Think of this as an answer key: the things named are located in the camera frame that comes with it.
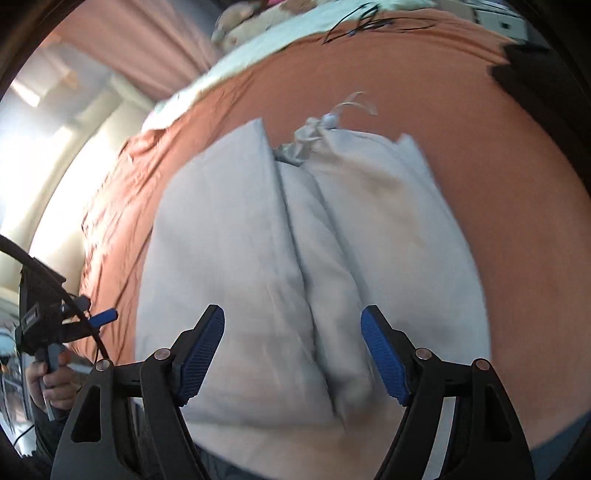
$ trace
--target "black cable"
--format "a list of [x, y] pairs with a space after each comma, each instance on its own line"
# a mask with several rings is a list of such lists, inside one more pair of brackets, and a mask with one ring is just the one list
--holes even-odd
[[31, 271], [35, 272], [39, 275], [48, 287], [50, 287], [57, 295], [61, 297], [61, 299], [65, 302], [66, 305], [70, 307], [70, 310], [76, 315], [80, 321], [88, 328], [89, 333], [92, 335], [92, 338], [96, 342], [96, 346], [100, 350], [101, 355], [103, 358], [109, 359], [109, 354], [107, 349], [105, 348], [105, 344], [103, 340], [99, 336], [98, 330], [96, 330], [89, 322], [84, 312], [80, 309], [78, 305], [72, 300], [70, 295], [64, 288], [59, 284], [59, 282], [51, 276], [45, 267], [36, 260], [35, 258], [31, 257], [27, 252], [25, 252], [21, 247], [19, 247], [16, 243], [12, 240], [6, 238], [3, 235], [0, 235], [0, 251], [6, 253], [10, 257], [12, 257], [17, 262], [21, 263], [23, 266], [29, 268]]
[[339, 38], [342, 37], [351, 37], [353, 35], [355, 35], [357, 32], [360, 31], [365, 31], [365, 30], [378, 30], [379, 28], [382, 27], [386, 27], [389, 25], [395, 25], [396, 21], [399, 20], [423, 20], [423, 21], [429, 21], [429, 24], [427, 25], [422, 25], [420, 27], [411, 27], [411, 28], [397, 28], [394, 32], [395, 33], [403, 33], [403, 32], [407, 32], [407, 31], [412, 31], [412, 30], [425, 30], [427, 28], [431, 28], [435, 26], [435, 22], [433, 22], [433, 19], [431, 18], [413, 18], [413, 17], [388, 17], [388, 18], [378, 18], [376, 19], [375, 17], [378, 15], [378, 13], [380, 12], [380, 8], [378, 5], [373, 5], [371, 7], [369, 7], [366, 11], [364, 11], [363, 13], [361, 13], [361, 16], [359, 17], [358, 21], [357, 21], [357, 26], [345, 33], [341, 33], [340, 35], [337, 35], [335, 37], [329, 38], [330, 34], [335, 30], [335, 28], [337, 28], [344, 20], [346, 20], [347, 18], [349, 18], [351, 15], [353, 15], [355, 12], [361, 10], [362, 8], [365, 8], [367, 6], [369, 6], [369, 3], [366, 4], [362, 4], [360, 6], [358, 6], [355, 10], [353, 10], [352, 12], [348, 13], [347, 15], [345, 15], [343, 18], [341, 18], [334, 27], [332, 27], [324, 36], [324, 40], [322, 41], [322, 44], [325, 43], [330, 43], [334, 40], [338, 40]]
[[18, 441], [19, 441], [21, 438], [23, 438], [23, 437], [24, 437], [24, 436], [25, 436], [27, 433], [29, 433], [29, 432], [30, 432], [30, 431], [33, 429], [33, 427], [34, 427], [34, 426], [35, 426], [35, 424], [31, 425], [31, 426], [30, 426], [30, 427], [29, 427], [27, 430], [25, 430], [24, 432], [22, 432], [22, 433], [21, 433], [21, 434], [20, 434], [20, 435], [17, 437], [17, 439], [16, 439], [16, 440], [13, 442], [12, 446], [13, 446], [13, 447], [16, 447], [16, 445], [17, 445]]

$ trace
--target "white blanket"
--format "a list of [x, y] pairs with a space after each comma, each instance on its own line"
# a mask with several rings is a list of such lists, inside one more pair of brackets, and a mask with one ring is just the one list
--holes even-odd
[[[226, 55], [209, 72], [168, 100], [159, 102], [144, 122], [142, 132], [169, 127], [210, 89], [282, 50], [290, 43], [308, 35], [329, 31], [351, 12], [353, 14], [348, 16], [347, 20], [357, 20], [366, 8], [357, 11], [355, 9], [366, 3], [367, 0], [338, 0], [319, 5], [305, 14], [275, 25]], [[388, 11], [418, 10], [435, 6], [433, 0], [376, 0], [369, 4], [379, 5]]]
[[173, 178], [144, 267], [137, 358], [219, 304], [226, 331], [183, 409], [193, 439], [269, 478], [369, 479], [402, 408], [374, 374], [362, 308], [377, 304], [455, 362], [490, 356], [488, 325], [467, 244], [413, 140], [315, 122], [299, 158], [277, 162], [253, 121]]

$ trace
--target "bed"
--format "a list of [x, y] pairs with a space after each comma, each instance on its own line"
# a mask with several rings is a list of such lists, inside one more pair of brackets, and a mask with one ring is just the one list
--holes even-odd
[[[160, 105], [86, 212], [80, 292], [96, 312], [116, 306], [120, 319], [101, 335], [117, 364], [134, 361], [142, 269], [170, 179], [250, 120], [263, 119], [276, 147], [306, 118], [365, 91], [378, 116], [353, 109], [342, 124], [392, 139], [409, 133], [424, 150], [479, 270], [493, 363], [535, 447], [591, 407], [589, 196], [550, 137], [488, 75], [505, 61], [506, 38], [433, 9], [388, 15], [399, 30], [323, 44], [327, 28], [318, 27], [253, 53], [258, 37]], [[252, 56], [240, 66], [244, 47]], [[72, 347], [95, 356], [91, 339]]]

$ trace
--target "metal screw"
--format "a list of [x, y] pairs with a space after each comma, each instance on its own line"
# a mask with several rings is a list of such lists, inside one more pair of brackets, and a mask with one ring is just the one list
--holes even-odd
[[483, 360], [482, 358], [479, 358], [478, 360], [476, 360], [476, 367], [479, 370], [487, 371], [491, 367], [491, 365], [486, 360]]
[[433, 356], [431, 350], [428, 348], [417, 348], [415, 350], [415, 355], [421, 360], [429, 360]]
[[110, 365], [111, 365], [111, 362], [109, 362], [106, 358], [103, 358], [102, 360], [99, 360], [96, 363], [95, 368], [99, 372], [104, 372], [105, 370], [107, 370], [109, 368]]
[[170, 350], [167, 348], [159, 348], [154, 352], [154, 358], [156, 360], [166, 360], [170, 356]]

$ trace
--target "blue trigger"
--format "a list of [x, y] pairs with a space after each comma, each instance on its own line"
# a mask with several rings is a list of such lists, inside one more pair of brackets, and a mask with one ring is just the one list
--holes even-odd
[[102, 327], [103, 325], [106, 325], [107, 323], [114, 322], [117, 318], [119, 318], [119, 314], [117, 313], [117, 310], [109, 309], [109, 310], [105, 310], [104, 312], [100, 312], [100, 313], [97, 313], [96, 315], [93, 315], [92, 317], [90, 317], [88, 319], [88, 321], [90, 322], [90, 324], [94, 328], [99, 329], [100, 327]]

